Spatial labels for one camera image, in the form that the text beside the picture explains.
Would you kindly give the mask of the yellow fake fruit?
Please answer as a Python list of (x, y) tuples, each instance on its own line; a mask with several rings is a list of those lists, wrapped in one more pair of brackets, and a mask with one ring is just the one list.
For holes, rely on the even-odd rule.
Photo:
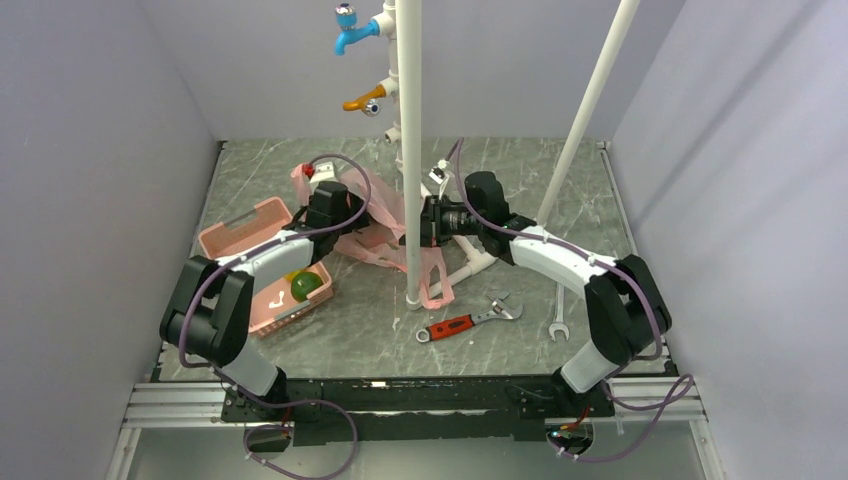
[(292, 280), (293, 280), (293, 279), (294, 279), (297, 275), (299, 275), (300, 273), (301, 273), (301, 270), (295, 270), (295, 271), (292, 271), (292, 272), (290, 272), (290, 273), (285, 274), (285, 275), (283, 276), (283, 278), (284, 278), (287, 282), (291, 282), (291, 281), (292, 281)]

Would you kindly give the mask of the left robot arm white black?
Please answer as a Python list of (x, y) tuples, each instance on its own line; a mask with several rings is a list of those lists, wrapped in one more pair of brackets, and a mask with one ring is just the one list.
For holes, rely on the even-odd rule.
[(213, 368), (238, 386), (261, 419), (279, 417), (289, 399), (287, 376), (248, 342), (253, 298), (283, 274), (320, 262), (342, 235), (366, 226), (370, 197), (321, 181), (293, 220), (263, 243), (221, 259), (189, 258), (161, 320), (160, 338), (177, 347), (184, 367)]

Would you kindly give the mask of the pink plastic bag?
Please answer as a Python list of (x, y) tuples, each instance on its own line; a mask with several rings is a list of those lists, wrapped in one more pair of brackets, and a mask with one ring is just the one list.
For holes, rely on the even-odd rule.
[[(342, 235), (335, 251), (364, 263), (406, 272), (406, 250), (399, 243), (406, 233), (403, 194), (368, 168), (358, 171), (351, 167), (330, 178), (345, 185), (359, 199), (365, 197), (366, 186), (371, 186), (365, 214), (369, 224)], [(421, 249), (419, 287), (421, 306), (428, 310), (443, 308), (455, 299), (441, 248)]]

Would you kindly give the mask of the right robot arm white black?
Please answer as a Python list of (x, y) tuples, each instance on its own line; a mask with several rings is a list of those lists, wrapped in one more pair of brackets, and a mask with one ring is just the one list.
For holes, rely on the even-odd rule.
[(509, 265), (541, 274), (586, 304), (590, 337), (553, 376), (551, 401), (574, 415), (590, 390), (660, 346), (672, 318), (647, 263), (630, 254), (613, 258), (580, 248), (511, 211), (503, 187), (490, 171), (469, 174), (459, 201), (424, 198), (420, 243), (436, 247), (454, 236), (473, 235), (487, 253)]

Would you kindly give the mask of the dark green fake lime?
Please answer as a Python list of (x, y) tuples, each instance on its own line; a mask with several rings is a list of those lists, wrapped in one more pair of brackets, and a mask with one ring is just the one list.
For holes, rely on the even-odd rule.
[(313, 291), (324, 285), (322, 277), (312, 271), (301, 271), (290, 280), (290, 293), (297, 302), (304, 302)]

